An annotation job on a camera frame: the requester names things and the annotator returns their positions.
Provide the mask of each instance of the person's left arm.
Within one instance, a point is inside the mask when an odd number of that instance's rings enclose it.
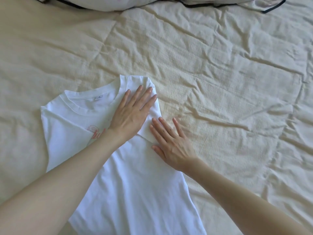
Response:
[[[139,98],[141,91],[129,103],[130,90],[125,93],[99,139],[0,206],[0,234],[58,234],[111,154],[140,130],[157,97],[145,104],[152,88]]]

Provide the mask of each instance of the crew neckline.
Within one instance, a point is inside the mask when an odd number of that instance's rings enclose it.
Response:
[[[124,95],[126,92],[127,87],[127,78],[126,76],[120,75],[119,78],[116,78],[113,82],[104,85],[102,87],[82,91],[82,92],[76,92],[76,91],[69,91],[65,90],[61,95],[61,99],[65,102],[65,104],[71,108],[75,113],[84,115],[84,116],[93,116],[98,115],[102,113],[103,111],[107,110],[107,107],[112,106],[117,99],[120,98],[121,95]],[[101,110],[89,110],[83,107],[78,106],[76,103],[74,103],[72,100],[84,100],[89,98],[98,97],[100,95],[106,94],[113,89],[119,89],[118,93],[116,94],[114,100],[107,106],[103,107]]]

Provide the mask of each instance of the shirt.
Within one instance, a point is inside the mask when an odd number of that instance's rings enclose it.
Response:
[[[126,90],[139,85],[156,94],[149,78],[121,75],[94,90],[66,90],[42,106],[47,171],[99,138]],[[78,234],[206,234],[182,173],[151,149],[157,142],[149,125],[159,116],[156,101],[138,134],[103,165],[69,219]]]

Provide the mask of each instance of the bed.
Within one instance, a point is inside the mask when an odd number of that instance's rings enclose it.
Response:
[[[144,75],[203,160],[313,232],[313,0],[268,14],[170,1],[113,13],[54,4],[0,5],[0,202],[45,173],[40,106],[64,90]],[[241,234],[185,179],[208,234]],[[75,232],[66,224],[61,234]]]

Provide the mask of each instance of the human arm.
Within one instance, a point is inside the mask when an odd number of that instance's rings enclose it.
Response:
[[[212,170],[196,156],[178,122],[178,135],[162,119],[152,120],[151,132],[160,146],[155,152],[171,167],[198,182],[226,211],[244,235],[312,235],[302,225],[249,190]]]
[[[125,93],[110,127],[99,139],[0,206],[0,234],[56,235],[61,230],[103,164],[144,123],[156,95],[144,104],[152,88],[139,98],[141,90],[142,86],[129,103],[130,90]]]

